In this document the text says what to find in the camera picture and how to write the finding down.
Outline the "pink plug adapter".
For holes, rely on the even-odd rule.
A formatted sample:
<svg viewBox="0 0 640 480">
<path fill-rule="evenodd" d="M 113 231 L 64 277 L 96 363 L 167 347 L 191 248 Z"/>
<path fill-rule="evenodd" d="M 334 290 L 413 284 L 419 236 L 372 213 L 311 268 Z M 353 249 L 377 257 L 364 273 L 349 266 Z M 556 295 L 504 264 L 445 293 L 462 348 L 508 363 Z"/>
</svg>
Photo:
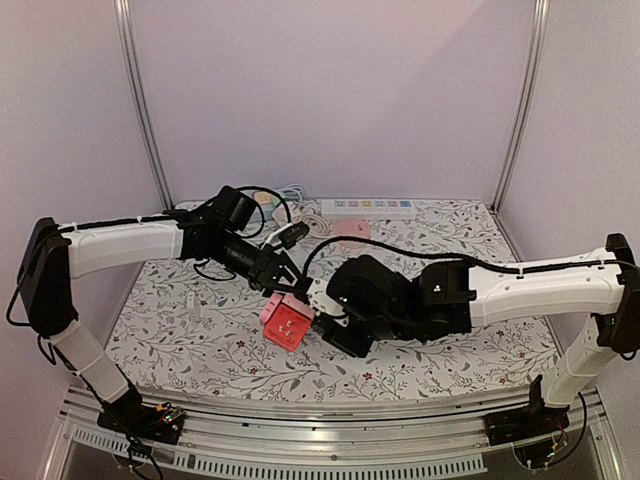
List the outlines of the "pink plug adapter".
<svg viewBox="0 0 640 480">
<path fill-rule="evenodd" d="M 266 305 L 259 314 L 259 321 L 263 326 L 265 326 L 269 322 L 269 320 L 275 313 L 275 310 L 281 303 L 282 299 L 283 295 L 280 293 L 273 293 L 271 295 Z"/>
</svg>

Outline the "red cube socket adapter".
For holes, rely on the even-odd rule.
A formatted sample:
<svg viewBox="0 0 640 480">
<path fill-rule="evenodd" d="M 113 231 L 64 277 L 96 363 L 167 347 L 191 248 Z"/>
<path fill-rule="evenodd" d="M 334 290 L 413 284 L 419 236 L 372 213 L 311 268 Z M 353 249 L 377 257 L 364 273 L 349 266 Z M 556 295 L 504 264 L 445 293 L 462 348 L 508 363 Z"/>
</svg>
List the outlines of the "red cube socket adapter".
<svg viewBox="0 0 640 480">
<path fill-rule="evenodd" d="M 301 315 L 281 301 L 269 322 L 263 326 L 263 336 L 284 350 L 294 352 L 301 345 L 313 319 Z"/>
</svg>

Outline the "light pink cube socket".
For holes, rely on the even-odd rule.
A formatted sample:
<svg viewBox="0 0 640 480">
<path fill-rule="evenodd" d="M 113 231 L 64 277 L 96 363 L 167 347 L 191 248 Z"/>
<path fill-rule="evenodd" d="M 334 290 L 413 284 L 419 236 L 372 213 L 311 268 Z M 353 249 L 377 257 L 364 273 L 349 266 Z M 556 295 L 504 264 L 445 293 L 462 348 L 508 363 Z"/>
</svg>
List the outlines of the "light pink cube socket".
<svg viewBox="0 0 640 480">
<path fill-rule="evenodd" d="M 282 303 L 305 317 L 313 319 L 315 316 L 315 311 L 308 304 L 296 298 L 292 293 L 286 293 Z"/>
</svg>

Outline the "dark green cube socket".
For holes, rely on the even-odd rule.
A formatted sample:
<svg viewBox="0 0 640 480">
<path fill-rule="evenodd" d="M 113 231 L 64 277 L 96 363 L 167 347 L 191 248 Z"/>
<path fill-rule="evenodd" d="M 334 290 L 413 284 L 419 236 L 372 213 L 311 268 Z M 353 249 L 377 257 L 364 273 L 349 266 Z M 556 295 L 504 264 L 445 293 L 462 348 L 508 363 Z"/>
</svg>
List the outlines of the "dark green cube socket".
<svg viewBox="0 0 640 480">
<path fill-rule="evenodd" d="M 325 322 L 322 327 L 322 339 L 353 358 L 365 358 L 373 344 L 368 330 L 354 320 L 350 320 L 346 326 L 333 320 Z"/>
</svg>

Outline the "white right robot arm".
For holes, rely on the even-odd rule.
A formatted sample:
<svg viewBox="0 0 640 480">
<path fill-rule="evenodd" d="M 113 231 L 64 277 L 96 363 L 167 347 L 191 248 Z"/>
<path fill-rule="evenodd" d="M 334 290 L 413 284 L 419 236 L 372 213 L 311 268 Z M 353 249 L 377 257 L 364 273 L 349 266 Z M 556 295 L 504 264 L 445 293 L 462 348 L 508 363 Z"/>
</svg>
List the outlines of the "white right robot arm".
<svg viewBox="0 0 640 480">
<path fill-rule="evenodd" d="M 621 234 L 574 257 L 490 264 L 463 254 L 422 254 L 409 280 L 369 255 L 351 258 L 328 280 L 304 274 L 301 297 L 333 319 L 334 345 L 367 355 L 372 341 L 432 341 L 524 317 L 586 313 L 578 338 L 542 375 L 517 427 L 537 436 L 612 359 L 639 350 L 639 267 Z"/>
</svg>

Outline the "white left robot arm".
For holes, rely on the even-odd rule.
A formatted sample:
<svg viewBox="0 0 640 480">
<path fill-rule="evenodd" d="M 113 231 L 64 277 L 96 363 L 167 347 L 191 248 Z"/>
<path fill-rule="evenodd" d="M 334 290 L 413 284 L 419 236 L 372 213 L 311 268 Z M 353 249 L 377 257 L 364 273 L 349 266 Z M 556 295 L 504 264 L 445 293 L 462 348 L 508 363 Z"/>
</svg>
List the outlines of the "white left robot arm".
<svg viewBox="0 0 640 480">
<path fill-rule="evenodd" d="M 22 327 L 46 339 L 128 434 L 148 426 L 148 412 L 133 383 L 79 321 L 71 282 L 90 273 L 151 260 L 213 260 L 247 280 L 251 289 L 303 297 L 310 285 L 287 250 L 308 231 L 290 223 L 257 247 L 241 236 L 257 203 L 244 187 L 224 186 L 193 210 L 87 224 L 34 225 L 9 300 L 24 305 Z"/>
</svg>

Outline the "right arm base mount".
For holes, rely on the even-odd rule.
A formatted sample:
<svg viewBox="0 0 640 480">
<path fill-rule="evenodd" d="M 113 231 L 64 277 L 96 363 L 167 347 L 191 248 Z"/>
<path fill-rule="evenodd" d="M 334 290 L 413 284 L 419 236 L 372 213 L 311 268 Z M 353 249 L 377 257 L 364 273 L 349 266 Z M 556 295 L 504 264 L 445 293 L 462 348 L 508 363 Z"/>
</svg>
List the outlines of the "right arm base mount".
<svg viewBox="0 0 640 480">
<path fill-rule="evenodd" d="M 484 431 L 491 446 L 550 434 L 569 426 L 570 406 L 551 407 L 543 398 L 543 376 L 538 375 L 529 387 L 526 405 L 486 414 Z"/>
</svg>

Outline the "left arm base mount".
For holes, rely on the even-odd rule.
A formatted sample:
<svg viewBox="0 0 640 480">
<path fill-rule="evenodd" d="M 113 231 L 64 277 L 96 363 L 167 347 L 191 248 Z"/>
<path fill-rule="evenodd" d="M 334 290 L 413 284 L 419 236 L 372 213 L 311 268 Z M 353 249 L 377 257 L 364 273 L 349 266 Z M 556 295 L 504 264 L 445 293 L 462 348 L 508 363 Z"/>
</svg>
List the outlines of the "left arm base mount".
<svg viewBox="0 0 640 480">
<path fill-rule="evenodd" d="M 121 397 L 111 403 L 100 400 L 101 412 L 97 425 L 131 438 L 177 445 L 185 421 L 185 410 L 171 402 L 144 405 L 136 386 L 128 378 L 125 380 L 127 389 Z"/>
</svg>

